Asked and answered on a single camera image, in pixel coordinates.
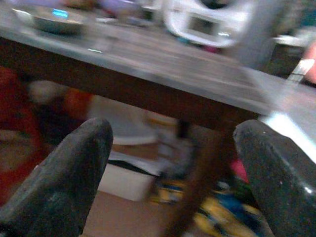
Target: white object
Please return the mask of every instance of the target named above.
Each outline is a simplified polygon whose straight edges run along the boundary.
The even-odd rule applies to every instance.
[[[54,98],[63,96],[68,87],[47,80],[33,81],[29,85],[29,94],[35,103],[48,104]]]
[[[144,159],[140,157],[129,156],[129,155],[119,153],[119,152],[114,152],[114,151],[111,151],[109,160],[125,161],[155,176],[159,176],[160,173],[168,167],[168,163],[166,163],[164,160],[158,160],[158,161],[148,160],[148,159]]]
[[[98,190],[132,201],[143,200],[155,176],[107,164]]]
[[[164,10],[168,29],[201,44],[226,48],[247,32],[257,0],[235,0],[226,7],[209,9],[199,0],[169,0]]]
[[[113,129],[113,144],[141,145],[157,141],[155,131],[145,124],[144,110],[124,103],[93,96],[87,118],[106,118]]]
[[[109,160],[125,161],[149,174],[143,174],[113,164],[107,164],[98,190],[132,201],[143,200],[155,178],[166,169],[163,159],[149,160],[111,151]]]

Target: table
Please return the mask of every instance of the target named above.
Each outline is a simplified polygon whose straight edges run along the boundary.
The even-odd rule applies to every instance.
[[[161,29],[97,24],[93,14],[87,24],[79,36],[52,35],[24,26],[0,2],[0,64],[221,131],[216,138],[206,134],[184,198],[162,233],[178,237],[225,172],[235,126],[270,112],[259,85],[276,79],[183,45]]]

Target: pink object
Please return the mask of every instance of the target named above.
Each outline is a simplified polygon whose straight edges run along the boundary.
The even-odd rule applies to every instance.
[[[231,163],[231,169],[234,171],[234,173],[243,181],[246,183],[249,183],[247,173],[245,168],[243,167],[243,164],[240,159],[236,158],[232,163]]]

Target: white box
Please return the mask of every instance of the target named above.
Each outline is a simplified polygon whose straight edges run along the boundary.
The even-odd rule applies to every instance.
[[[147,196],[155,178],[153,175],[107,164],[98,190],[128,200],[141,201]]]

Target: white appliance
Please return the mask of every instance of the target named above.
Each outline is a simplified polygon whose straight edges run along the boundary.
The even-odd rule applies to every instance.
[[[242,40],[258,5],[257,0],[230,0],[222,8],[210,9],[202,2],[206,1],[168,0],[165,24],[180,37],[218,48],[231,47]]]

